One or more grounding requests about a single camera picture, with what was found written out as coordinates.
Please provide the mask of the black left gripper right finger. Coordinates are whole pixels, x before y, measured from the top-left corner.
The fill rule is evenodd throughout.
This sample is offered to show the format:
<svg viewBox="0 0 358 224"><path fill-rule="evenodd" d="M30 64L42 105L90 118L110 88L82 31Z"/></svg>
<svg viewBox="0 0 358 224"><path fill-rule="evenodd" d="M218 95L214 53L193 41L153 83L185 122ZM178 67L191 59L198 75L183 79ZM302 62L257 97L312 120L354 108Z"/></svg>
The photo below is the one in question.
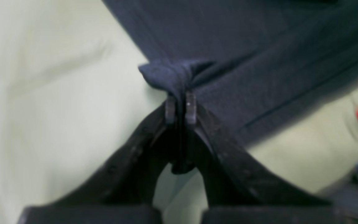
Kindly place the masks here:
<svg viewBox="0 0 358 224"><path fill-rule="evenodd" d="M185 95L185 163L204 181L202 224L334 224L332 203L274 175L193 93Z"/></svg>

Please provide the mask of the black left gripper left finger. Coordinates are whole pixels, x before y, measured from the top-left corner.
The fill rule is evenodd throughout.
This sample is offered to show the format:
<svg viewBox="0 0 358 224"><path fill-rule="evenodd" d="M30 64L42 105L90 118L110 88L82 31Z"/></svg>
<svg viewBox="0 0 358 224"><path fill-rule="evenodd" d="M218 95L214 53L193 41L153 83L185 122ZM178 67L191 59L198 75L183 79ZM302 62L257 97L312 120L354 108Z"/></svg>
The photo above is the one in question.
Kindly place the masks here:
<svg viewBox="0 0 358 224"><path fill-rule="evenodd" d="M157 180L172 159L175 98L149 114L127 142L83 184L45 206L27 207L19 224L162 224L152 206Z"/></svg>

